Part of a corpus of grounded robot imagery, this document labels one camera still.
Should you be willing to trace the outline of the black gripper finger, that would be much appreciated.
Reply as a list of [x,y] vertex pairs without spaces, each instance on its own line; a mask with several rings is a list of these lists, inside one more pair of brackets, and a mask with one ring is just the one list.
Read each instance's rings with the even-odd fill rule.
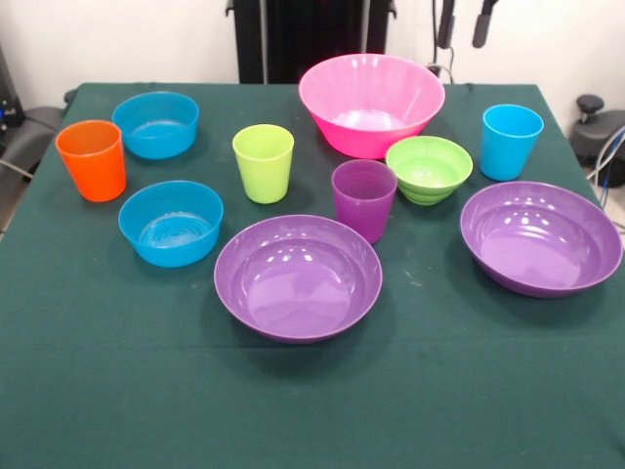
[[442,10],[438,25],[437,45],[440,48],[450,48],[453,26],[455,0],[443,0]]
[[472,45],[474,48],[482,48],[487,39],[492,11],[498,0],[483,0],[481,10],[478,15]]

